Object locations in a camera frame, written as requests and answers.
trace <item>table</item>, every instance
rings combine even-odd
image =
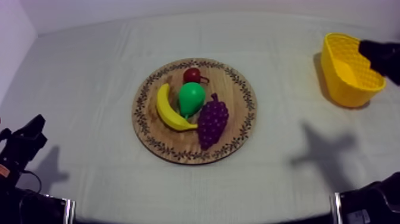
[[[400,89],[362,110],[321,93],[323,37],[373,29],[268,13],[184,14],[119,20],[37,39],[0,107],[1,128],[37,114],[49,141],[28,168],[43,192],[71,198],[80,217],[121,223],[269,223],[330,210],[329,195],[400,169]],[[212,58],[240,71],[258,101],[255,130],[206,166],[161,160],[137,139],[133,97],[174,60]],[[37,187],[23,177],[20,187]]]

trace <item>toy banana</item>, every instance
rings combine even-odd
[[[160,87],[157,93],[157,111],[161,119],[165,124],[175,130],[196,129],[197,124],[190,124],[172,109],[170,102],[168,101],[169,92],[170,85],[166,83]]]

